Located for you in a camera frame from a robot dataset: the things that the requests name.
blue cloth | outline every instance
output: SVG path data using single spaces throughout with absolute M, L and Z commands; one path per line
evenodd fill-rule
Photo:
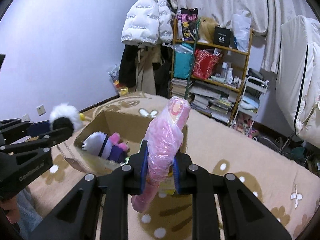
M 193 48 L 183 43 L 183 46 L 186 48 L 193 50 Z M 174 59 L 174 70 L 173 70 L 173 76 L 175 78 L 181 78 L 181 79 L 187 79 L 189 76 L 189 70 L 192 59 L 192 53 L 179 53 L 175 51 L 175 59 Z
M 23 189 L 17 195 L 17 203 L 20 211 L 20 235 L 23 239 L 28 240 L 31 232 L 40 224 L 42 217 L 36 212 L 31 194 Z

bottle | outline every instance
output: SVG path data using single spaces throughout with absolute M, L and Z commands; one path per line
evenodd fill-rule
M 220 77 L 226 79 L 227 78 L 227 74 L 228 74 L 228 64 L 227 62 L 223 62 L 222 63 L 222 70 L 221 70 L 221 74 Z
M 227 74 L 227 79 L 226 79 L 226 82 L 228 84 L 232 84 L 232 80 L 233 80 L 232 71 L 233 71 L 232 68 L 228 69 L 228 74 Z

purple plush doll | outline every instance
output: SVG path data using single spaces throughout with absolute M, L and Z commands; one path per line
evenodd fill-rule
M 84 141 L 82 149 L 103 159 L 124 163 L 129 147 L 119 141 L 118 133 L 108 136 L 103 132 L 95 132 Z

book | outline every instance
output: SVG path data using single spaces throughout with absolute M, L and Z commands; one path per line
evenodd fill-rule
M 201 108 L 201 109 L 203 109 L 203 110 L 206 110 L 206 109 L 207 109 L 207 106 L 208 106 L 208 104 L 204 104 L 204 103 L 199 102 L 199 101 L 197 101 L 197 100 L 193 100 L 192 103 L 193 103 L 195 106 L 197 106 L 197 107 L 199 107 L 199 108 Z
M 211 90 L 211 89 L 206 89 L 205 87 L 201 87 L 201 86 L 196 86 L 194 85 L 193 87 L 191 87 L 191 89 L 189 90 L 189 92 L 191 94 L 195 94 L 195 95 L 201 95 L 204 97 L 209 97 L 209 98 L 215 98 L 220 100 L 221 98 L 221 94 Z
M 217 100 L 217 99 L 209 99 L 209 102 L 215 106 L 221 107 L 225 110 L 229 110 L 233 107 L 233 103 L 229 101 L 224 101 L 223 99 Z
M 201 96 L 201 95 L 195 95 L 195 100 L 199 101 L 199 102 L 201 102 L 203 104 L 206 104 L 206 105 L 209 104 L 209 99 L 204 97 L 204 96 Z
M 186 88 L 180 85 L 172 85 L 173 93 L 184 94 L 186 92 Z
M 211 117 L 211 113 L 208 112 L 207 110 L 204 110 L 204 109 L 194 105 L 193 103 L 191 103 L 190 106 L 191 106 L 192 109 L 197 110 L 201 114 L 204 114 L 204 115 L 207 115 L 208 117 Z
M 209 109 L 213 110 L 213 111 L 218 111 L 218 112 L 223 113 L 223 114 L 227 114 L 229 112 L 228 110 L 223 109 L 223 108 L 218 107 L 218 106 L 210 106 Z
M 228 88 L 220 87 L 217 85 L 209 84 L 209 83 L 206 83 L 203 81 L 198 81 L 198 80 L 195 81 L 194 85 L 204 86 L 206 88 L 213 89 L 213 90 L 217 91 L 218 93 L 222 94 L 223 97 L 228 97 L 228 95 L 232 92 Z
M 215 110 L 211 110 L 211 116 L 221 122 L 228 123 L 230 121 L 230 114 L 223 114 Z
M 172 78 L 171 84 L 172 85 L 178 85 L 178 86 L 186 87 L 187 86 L 187 80 L 178 79 L 178 78 Z
M 238 94 L 236 92 L 231 92 L 228 96 L 228 101 L 235 103 L 237 100 Z

snack package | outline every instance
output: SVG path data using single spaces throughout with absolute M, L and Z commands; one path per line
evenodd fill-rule
M 184 41 L 194 41 L 196 36 L 196 21 L 198 9 L 181 9 L 181 26 Z
M 158 192 L 161 182 L 168 177 L 174 157 L 179 150 L 189 113 L 188 101 L 173 97 L 159 116 L 150 122 L 144 140 L 148 141 L 148 174 L 142 195 L 133 196 L 132 206 L 137 212 L 144 212 Z

